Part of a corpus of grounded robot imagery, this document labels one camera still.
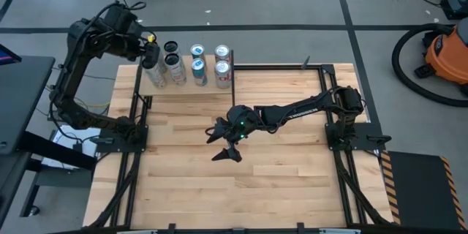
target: screen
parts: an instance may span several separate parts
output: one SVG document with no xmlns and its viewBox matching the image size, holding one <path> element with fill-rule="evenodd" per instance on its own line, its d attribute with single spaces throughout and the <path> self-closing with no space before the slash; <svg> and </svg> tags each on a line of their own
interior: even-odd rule
<svg viewBox="0 0 468 234">
<path fill-rule="evenodd" d="M 21 58 L 0 44 L 0 65 L 21 62 Z"/>
</svg>

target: can lid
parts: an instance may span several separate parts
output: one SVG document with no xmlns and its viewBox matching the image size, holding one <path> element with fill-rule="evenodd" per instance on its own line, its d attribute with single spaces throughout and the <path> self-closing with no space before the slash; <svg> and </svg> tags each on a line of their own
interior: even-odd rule
<svg viewBox="0 0 468 234">
<path fill-rule="evenodd" d="M 158 58 L 157 57 L 156 58 L 151 58 L 151 59 L 145 58 L 141 62 L 141 66 L 144 69 L 152 69 L 154 66 L 156 66 L 157 63 L 158 63 Z"/>
<path fill-rule="evenodd" d="M 196 58 L 192 61 L 192 69 L 199 70 L 205 66 L 203 60 Z"/>
<path fill-rule="evenodd" d="M 190 48 L 190 51 L 194 55 L 200 55 L 201 53 L 203 53 L 204 50 L 205 48 L 200 44 L 195 44 L 192 46 L 192 48 Z"/>
<path fill-rule="evenodd" d="M 166 52 L 174 52 L 177 48 L 178 45 L 176 41 L 167 41 L 166 44 L 164 44 L 164 50 L 166 50 Z"/>
<path fill-rule="evenodd" d="M 227 56 L 227 54 L 229 54 L 229 48 L 226 45 L 219 45 L 214 50 L 214 53 L 218 56 Z"/>
<path fill-rule="evenodd" d="M 217 72 L 225 73 L 229 71 L 230 66 L 226 61 L 218 61 L 215 68 Z"/>
<path fill-rule="evenodd" d="M 165 62 L 169 66 L 176 65 L 179 62 L 180 58 L 177 56 L 177 54 L 169 54 L 165 58 Z"/>
</svg>

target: gray floor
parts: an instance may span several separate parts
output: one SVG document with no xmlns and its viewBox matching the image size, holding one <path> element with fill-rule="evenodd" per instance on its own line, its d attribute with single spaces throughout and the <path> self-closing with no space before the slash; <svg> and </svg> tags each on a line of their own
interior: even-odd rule
<svg viewBox="0 0 468 234">
<path fill-rule="evenodd" d="M 0 0 L 0 6 L 6 0 Z M 66 28 L 75 20 L 90 18 L 113 0 L 13 0 L 0 22 L 2 28 Z M 147 1 L 137 12 L 147 26 L 206 26 L 255 24 L 344 25 L 339 0 L 127 0 Z M 438 20 L 449 23 L 442 11 L 422 0 L 347 0 L 355 25 L 417 25 Z M 404 31 L 357 31 L 358 44 L 369 78 L 380 123 L 385 134 L 393 137 L 388 149 L 421 154 L 443 155 L 450 160 L 458 197 L 468 216 L 468 177 L 464 159 L 468 156 L 464 128 L 466 109 L 445 107 L 413 94 L 397 81 L 390 55 Z M 238 62 L 300 62 L 308 55 L 311 62 L 355 62 L 346 31 L 273 30 L 273 31 L 179 31 L 158 33 L 160 42 L 175 40 L 188 54 L 193 43 L 213 50 L 220 43 L 235 49 Z M 57 63 L 66 55 L 66 34 L 0 34 L 0 43 L 24 55 L 54 56 Z M 402 52 L 405 68 L 416 67 L 422 47 L 418 39 Z M 104 56 L 91 62 L 87 73 L 113 77 L 122 58 Z M 49 83 L 54 83 L 54 72 Z M 454 87 L 438 80 L 425 86 L 458 97 Z M 78 96 L 89 104 L 110 99 L 113 82 L 85 78 Z M 46 111 L 44 93 L 38 108 Z M 28 130 L 47 137 L 53 125 L 35 113 Z M 37 204 L 42 213 L 18 218 L 20 206 L 31 182 L 25 174 L 10 214 L 1 233 L 50 233 L 74 230 L 81 226 L 88 197 L 87 189 L 43 188 Z"/>
</svg>

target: wooden shelf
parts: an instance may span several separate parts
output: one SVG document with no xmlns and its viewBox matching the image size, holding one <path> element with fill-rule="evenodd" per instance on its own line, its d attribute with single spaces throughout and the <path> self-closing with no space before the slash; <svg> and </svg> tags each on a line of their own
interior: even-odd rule
<svg viewBox="0 0 468 234">
<path fill-rule="evenodd" d="M 231 88 L 218 88 L 214 75 L 214 65 L 216 63 L 214 55 L 206 55 L 207 77 L 208 83 L 205 86 L 198 86 L 192 74 L 192 57 L 182 56 L 184 60 L 187 82 L 183 86 L 176 85 L 169 72 L 165 73 L 166 86 L 164 88 L 156 88 L 149 80 L 146 72 L 143 70 L 141 75 L 140 94 L 143 96 L 157 95 L 182 95 L 182 94 L 231 94 Z"/>
</svg>

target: black desk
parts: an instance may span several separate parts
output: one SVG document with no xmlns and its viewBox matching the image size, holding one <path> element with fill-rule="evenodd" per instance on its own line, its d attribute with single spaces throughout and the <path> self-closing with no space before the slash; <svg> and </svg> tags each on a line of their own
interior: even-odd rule
<svg viewBox="0 0 468 234">
<path fill-rule="evenodd" d="M 0 66 L 0 228 L 25 170 L 41 169 L 32 154 L 91 171 L 95 166 L 95 158 L 25 131 L 54 61 L 24 56 L 21 63 Z"/>
</svg>

